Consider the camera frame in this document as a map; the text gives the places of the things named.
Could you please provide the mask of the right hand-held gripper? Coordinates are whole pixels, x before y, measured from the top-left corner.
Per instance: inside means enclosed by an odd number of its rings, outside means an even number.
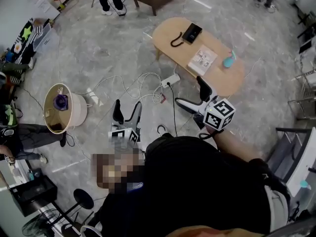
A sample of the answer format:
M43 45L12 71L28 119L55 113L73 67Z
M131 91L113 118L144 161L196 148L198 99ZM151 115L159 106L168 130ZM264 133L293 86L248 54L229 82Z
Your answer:
M184 98L175 98L175 103L190 114L201 114L203 124L217 131L224 129L233 119L235 107L223 98L218 101L216 90L201 76L197 76L200 86L200 103L194 103Z

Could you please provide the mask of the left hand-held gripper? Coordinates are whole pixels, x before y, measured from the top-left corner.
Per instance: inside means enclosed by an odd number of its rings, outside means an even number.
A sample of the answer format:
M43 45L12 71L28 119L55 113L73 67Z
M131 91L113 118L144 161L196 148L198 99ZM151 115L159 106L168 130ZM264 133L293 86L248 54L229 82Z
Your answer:
M142 112L142 103L138 101L133 109L130 119L124 121L120 110L120 100L117 99L114 104L112 118L119 124L125 124L128 128L122 126L112 126L108 132L109 143L113 148L127 149L138 148L140 142L140 129L137 125L140 121Z

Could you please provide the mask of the magazine with cover photos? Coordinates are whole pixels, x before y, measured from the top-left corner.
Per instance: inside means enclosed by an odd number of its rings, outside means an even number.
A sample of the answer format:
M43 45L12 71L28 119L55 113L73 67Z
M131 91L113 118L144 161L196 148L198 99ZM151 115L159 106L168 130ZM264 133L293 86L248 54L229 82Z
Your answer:
M214 51L202 45L188 63L188 68L196 72L199 76L203 76L216 60L217 56Z

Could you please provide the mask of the person's right forearm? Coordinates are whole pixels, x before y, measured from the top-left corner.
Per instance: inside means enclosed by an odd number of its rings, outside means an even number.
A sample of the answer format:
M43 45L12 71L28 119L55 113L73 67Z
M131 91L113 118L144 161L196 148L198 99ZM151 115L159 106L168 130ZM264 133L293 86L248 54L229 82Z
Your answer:
M220 152L234 155L246 162L257 158L261 159L260 153L256 149L242 142L227 130L215 134L213 139Z

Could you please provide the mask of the person's left forearm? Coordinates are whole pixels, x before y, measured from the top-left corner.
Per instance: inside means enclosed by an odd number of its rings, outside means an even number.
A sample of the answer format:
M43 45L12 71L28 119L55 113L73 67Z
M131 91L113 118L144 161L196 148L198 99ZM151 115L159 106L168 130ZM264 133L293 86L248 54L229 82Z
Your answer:
M99 188L127 193L143 185L145 158L137 148L108 149L92 156L91 173Z

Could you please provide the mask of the light wooden oval table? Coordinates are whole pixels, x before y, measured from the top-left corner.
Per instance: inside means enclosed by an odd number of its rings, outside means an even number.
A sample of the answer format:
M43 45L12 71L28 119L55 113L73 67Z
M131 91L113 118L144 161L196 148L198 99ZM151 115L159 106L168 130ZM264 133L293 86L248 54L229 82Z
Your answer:
M196 77L198 74L188 67L188 63L204 45L216 53L217 58L203 75L203 79L215 88L219 96L228 97L235 94L244 80L244 65L242 60L237 58L230 68L224 67L223 60L229 56L230 49L219 39L203 29L192 44L186 42L179 47L170 45L171 41L178 37L180 32L185 32L191 23L186 18L172 17L159 24L152 35L153 45L157 50L156 58L159 59L160 55L164 54Z

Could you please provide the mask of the white power strip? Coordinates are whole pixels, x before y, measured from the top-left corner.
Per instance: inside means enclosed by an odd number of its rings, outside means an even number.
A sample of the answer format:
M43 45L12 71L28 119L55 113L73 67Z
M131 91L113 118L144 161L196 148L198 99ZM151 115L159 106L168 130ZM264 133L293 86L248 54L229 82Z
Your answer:
M177 83L178 81L180 81L179 75L178 74L173 74L173 75L169 76L168 78L162 80L161 81L161 86L163 88L166 88L169 85L173 85L173 84Z

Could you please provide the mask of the beige round tub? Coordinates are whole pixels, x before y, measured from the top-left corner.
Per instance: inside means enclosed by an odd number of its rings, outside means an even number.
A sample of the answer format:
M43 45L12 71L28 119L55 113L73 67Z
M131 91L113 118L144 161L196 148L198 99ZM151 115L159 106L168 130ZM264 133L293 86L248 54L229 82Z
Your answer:
M68 110L59 111L53 106L53 99L58 95L63 94L68 96ZM44 106L43 118L48 129L54 134L62 134L71 127L80 126L87 116L86 100L70 89L63 83L53 85L47 92Z

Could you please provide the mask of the purple round container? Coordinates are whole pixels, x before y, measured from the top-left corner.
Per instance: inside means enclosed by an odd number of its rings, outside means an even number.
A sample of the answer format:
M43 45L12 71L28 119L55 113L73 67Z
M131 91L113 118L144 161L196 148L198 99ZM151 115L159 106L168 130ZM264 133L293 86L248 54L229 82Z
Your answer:
M58 94L54 99L53 99L53 106L55 109L59 111L66 111L68 110L68 96L63 95L63 94Z

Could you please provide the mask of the person's black t-shirt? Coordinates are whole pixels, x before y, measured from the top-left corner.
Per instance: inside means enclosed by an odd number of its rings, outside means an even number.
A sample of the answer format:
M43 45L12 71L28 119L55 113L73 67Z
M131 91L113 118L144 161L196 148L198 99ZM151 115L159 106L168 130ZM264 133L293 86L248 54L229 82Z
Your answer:
M290 195L261 158L246 162L192 136L144 151L143 185L108 193L87 237L260 237L284 227Z

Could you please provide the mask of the clear storage box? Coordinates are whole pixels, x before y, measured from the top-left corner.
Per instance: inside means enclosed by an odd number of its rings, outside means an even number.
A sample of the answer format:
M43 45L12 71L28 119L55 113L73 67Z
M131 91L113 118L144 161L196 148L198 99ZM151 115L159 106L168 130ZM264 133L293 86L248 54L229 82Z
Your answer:
M50 23L47 23L45 27L37 34L33 41L33 50L38 52L45 42L48 40L48 35L51 33L52 27Z

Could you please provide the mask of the black white striped couch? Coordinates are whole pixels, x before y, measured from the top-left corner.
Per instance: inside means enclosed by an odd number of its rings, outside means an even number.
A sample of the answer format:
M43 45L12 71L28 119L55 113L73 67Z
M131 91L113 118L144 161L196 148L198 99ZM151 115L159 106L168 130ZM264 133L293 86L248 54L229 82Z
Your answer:
M29 63L30 58L36 53L33 49L33 42L40 36L48 22L49 20L42 22L37 18L31 18L27 21L10 50L12 53L11 63Z

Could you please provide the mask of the black glass cabinet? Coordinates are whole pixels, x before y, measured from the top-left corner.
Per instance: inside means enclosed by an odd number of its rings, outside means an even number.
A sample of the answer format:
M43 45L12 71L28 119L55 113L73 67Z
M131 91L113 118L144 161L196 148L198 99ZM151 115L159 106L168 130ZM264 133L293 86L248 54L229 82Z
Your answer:
M55 201L57 190L57 186L47 176L9 189L14 203L24 217Z

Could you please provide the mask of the black corded telephone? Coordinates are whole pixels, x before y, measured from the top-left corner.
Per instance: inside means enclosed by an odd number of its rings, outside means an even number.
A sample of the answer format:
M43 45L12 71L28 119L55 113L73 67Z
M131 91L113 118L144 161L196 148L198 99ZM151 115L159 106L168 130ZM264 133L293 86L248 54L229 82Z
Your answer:
M180 32L179 36L170 42L170 45L171 47L179 47L184 43L192 44L201 32L201 27L191 23L185 32Z

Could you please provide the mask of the steel frame sink table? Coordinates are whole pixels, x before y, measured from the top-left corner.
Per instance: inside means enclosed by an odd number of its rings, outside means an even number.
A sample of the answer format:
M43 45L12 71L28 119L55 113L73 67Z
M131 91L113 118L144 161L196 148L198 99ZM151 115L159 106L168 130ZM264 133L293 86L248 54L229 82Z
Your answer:
M316 120L316 69L295 77L300 91L296 99L288 101L297 120Z

